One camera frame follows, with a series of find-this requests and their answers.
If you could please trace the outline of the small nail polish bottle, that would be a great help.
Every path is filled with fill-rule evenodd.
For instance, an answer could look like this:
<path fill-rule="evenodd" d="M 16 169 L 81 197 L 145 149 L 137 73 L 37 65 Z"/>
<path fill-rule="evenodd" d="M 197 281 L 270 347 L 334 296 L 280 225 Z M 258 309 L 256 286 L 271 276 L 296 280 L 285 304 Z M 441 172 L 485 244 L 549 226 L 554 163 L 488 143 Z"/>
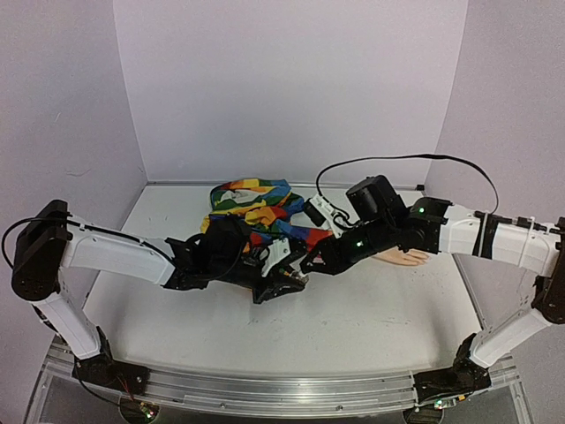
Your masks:
<path fill-rule="evenodd" d="M 292 281 L 295 282 L 296 284 L 302 284 L 302 285 L 306 285 L 309 281 L 309 276 L 302 273 L 299 270 L 293 270 L 290 273 L 289 278 L 291 278 Z"/>

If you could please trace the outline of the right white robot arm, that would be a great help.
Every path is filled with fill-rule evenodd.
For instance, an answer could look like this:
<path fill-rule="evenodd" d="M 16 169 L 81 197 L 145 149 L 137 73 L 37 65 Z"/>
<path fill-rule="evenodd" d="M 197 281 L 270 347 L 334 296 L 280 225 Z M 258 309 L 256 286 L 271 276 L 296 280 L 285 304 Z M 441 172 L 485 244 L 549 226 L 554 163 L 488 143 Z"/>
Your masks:
<path fill-rule="evenodd" d="M 492 328 L 465 338 L 451 367 L 414 375 L 419 404 L 446 402 L 489 388 L 489 369 L 498 359 L 541 330 L 564 323 L 562 220 L 551 224 L 509 218 L 431 197 L 408 207 L 382 175 L 357 183 L 346 197 L 359 218 L 348 229 L 335 224 L 338 211 L 323 195 L 307 202 L 305 212 L 313 223 L 330 224 L 333 235 L 319 241 L 300 262 L 303 273 L 335 276 L 397 247 L 504 262 L 536 275 L 532 301 Z"/>

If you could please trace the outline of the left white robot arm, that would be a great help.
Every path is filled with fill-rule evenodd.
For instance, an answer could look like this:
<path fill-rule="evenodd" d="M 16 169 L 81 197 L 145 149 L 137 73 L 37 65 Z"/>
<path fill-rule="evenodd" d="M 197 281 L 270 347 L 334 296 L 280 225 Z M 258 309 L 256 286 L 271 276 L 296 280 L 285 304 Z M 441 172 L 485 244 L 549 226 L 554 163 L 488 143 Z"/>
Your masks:
<path fill-rule="evenodd" d="M 87 223 L 65 201 L 53 200 L 9 229 L 15 228 L 21 231 L 7 261 L 14 293 L 67 343 L 74 378 L 129 395 L 145 393 L 148 368 L 114 358 L 102 328 L 71 299 L 64 269 L 93 269 L 181 292 L 218 281 L 250 290 L 256 304 L 301 292 L 308 281 L 292 265 L 305 254 L 304 241 L 253 246 L 250 226 L 234 215 L 186 240 L 146 239 Z"/>

